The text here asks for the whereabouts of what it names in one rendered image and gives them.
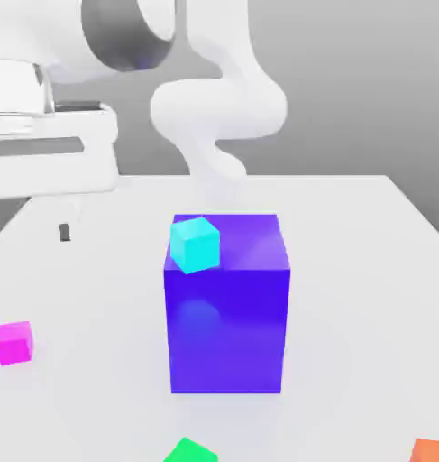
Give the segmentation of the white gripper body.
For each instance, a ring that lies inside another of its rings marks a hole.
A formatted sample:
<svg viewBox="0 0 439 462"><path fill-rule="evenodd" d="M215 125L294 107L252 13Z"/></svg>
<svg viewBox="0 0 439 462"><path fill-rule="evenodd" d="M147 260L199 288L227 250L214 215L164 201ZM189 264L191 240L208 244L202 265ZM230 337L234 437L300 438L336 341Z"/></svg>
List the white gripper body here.
<svg viewBox="0 0 439 462"><path fill-rule="evenodd" d="M103 103L58 103L45 115L0 113L0 142L77 137L82 152L0 156L0 199L108 191L119 172L117 115Z"/></svg>

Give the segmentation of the small magenta cube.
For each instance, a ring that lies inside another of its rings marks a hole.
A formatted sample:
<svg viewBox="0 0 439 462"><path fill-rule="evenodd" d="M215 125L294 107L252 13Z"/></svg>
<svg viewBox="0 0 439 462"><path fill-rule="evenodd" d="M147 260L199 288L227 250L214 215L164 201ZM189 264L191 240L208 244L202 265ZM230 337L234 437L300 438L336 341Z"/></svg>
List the small magenta cube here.
<svg viewBox="0 0 439 462"><path fill-rule="evenodd" d="M29 321L0 325L0 365L32 360L33 337Z"/></svg>

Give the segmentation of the small cyan cube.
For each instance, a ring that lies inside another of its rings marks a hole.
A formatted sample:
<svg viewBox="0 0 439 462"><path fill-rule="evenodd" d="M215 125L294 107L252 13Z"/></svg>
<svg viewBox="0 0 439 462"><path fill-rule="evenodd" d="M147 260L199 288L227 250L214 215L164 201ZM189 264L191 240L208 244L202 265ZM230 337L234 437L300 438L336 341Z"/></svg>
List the small cyan cube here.
<svg viewBox="0 0 439 462"><path fill-rule="evenodd" d="M169 254L185 274L220 265L220 232L205 217L179 221L170 226Z"/></svg>

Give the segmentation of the small green cube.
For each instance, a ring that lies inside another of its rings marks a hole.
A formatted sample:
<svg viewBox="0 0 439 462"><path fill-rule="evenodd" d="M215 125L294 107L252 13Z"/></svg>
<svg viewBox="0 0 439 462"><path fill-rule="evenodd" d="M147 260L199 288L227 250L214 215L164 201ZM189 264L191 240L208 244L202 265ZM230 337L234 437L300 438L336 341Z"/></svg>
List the small green cube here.
<svg viewBox="0 0 439 462"><path fill-rule="evenodd" d="M195 441L182 438L163 462L218 462L218 456Z"/></svg>

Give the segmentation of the small orange cube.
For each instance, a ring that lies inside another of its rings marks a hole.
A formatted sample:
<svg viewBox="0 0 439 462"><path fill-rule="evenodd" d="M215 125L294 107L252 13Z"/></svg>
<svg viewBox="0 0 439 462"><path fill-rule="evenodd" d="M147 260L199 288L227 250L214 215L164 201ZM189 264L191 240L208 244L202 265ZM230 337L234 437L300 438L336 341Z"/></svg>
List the small orange cube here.
<svg viewBox="0 0 439 462"><path fill-rule="evenodd" d="M439 440L416 439L409 462L439 462Z"/></svg>

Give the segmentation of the large purple box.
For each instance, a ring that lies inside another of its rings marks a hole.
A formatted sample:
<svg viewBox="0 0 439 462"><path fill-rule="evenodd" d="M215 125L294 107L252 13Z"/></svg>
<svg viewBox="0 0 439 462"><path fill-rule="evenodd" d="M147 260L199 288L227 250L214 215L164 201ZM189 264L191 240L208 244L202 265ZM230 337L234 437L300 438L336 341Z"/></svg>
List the large purple box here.
<svg viewBox="0 0 439 462"><path fill-rule="evenodd" d="M209 214L220 264L185 274L164 264L173 393L279 393L290 264L274 214Z"/></svg>

